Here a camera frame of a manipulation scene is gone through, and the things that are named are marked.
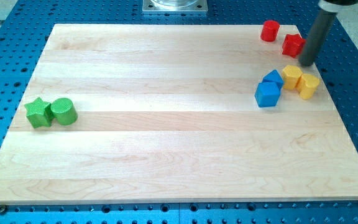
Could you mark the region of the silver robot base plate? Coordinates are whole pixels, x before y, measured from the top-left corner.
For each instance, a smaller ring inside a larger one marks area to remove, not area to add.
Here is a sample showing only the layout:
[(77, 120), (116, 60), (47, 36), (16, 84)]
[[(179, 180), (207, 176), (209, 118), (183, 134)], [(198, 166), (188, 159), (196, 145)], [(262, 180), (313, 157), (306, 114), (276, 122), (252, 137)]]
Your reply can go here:
[(174, 14), (208, 12), (207, 0), (142, 0), (144, 14)]

